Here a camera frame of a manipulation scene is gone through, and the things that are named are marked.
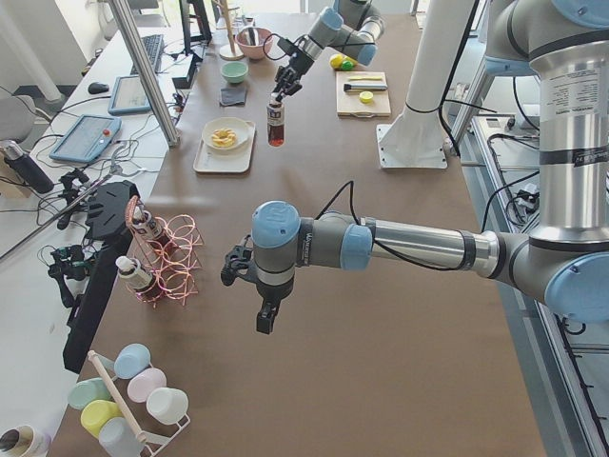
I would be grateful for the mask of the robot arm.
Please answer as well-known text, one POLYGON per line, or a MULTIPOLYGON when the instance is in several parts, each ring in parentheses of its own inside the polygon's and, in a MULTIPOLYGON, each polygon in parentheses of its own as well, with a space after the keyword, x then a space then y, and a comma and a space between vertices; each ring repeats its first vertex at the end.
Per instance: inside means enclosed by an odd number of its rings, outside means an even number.
POLYGON ((305 35, 294 42, 279 40, 278 46, 289 61, 277 70, 271 99, 280 102, 300 90, 301 78, 326 48, 369 65, 383 32, 384 20, 370 1, 336 1, 324 8, 305 35))
MULTIPOLYGON (((323 51, 303 78, 304 92, 287 105, 286 140, 262 147, 220 247, 249 228, 249 213, 264 200, 287 200, 304 215, 354 179, 362 215, 436 225, 457 235, 474 229, 475 212, 457 161, 444 169, 381 170, 373 123, 337 116, 334 76, 323 51)), ((380 341, 462 342, 512 336, 522 321, 487 280, 471 273, 434 272, 377 250, 366 270, 307 268, 285 301, 275 340, 362 345, 380 341)))

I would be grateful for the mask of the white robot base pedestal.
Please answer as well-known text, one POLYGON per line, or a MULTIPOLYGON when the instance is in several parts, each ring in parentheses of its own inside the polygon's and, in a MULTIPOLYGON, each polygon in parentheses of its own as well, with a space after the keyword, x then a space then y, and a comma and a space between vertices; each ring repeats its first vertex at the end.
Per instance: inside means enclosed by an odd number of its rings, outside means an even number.
POLYGON ((445 169, 447 136, 440 115, 446 89, 469 36, 477 1, 431 1, 402 113, 378 125, 384 169, 445 169))

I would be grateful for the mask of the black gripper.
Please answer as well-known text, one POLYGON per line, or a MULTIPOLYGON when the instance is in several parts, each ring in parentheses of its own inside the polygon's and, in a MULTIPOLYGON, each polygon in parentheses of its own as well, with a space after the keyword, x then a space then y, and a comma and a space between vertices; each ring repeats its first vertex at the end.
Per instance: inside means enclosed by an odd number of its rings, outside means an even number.
POLYGON ((268 272, 257 270, 256 279, 256 288, 263 298, 261 309, 256 316, 256 330, 263 334, 270 334, 274 329, 281 301, 288 297, 293 290, 294 271, 268 272))
POLYGON ((271 99, 282 100, 283 96, 291 96, 299 91, 302 88, 300 79, 311 66, 311 57, 303 50, 296 50, 290 56, 286 67, 278 67, 274 77, 275 87, 271 92, 271 99))

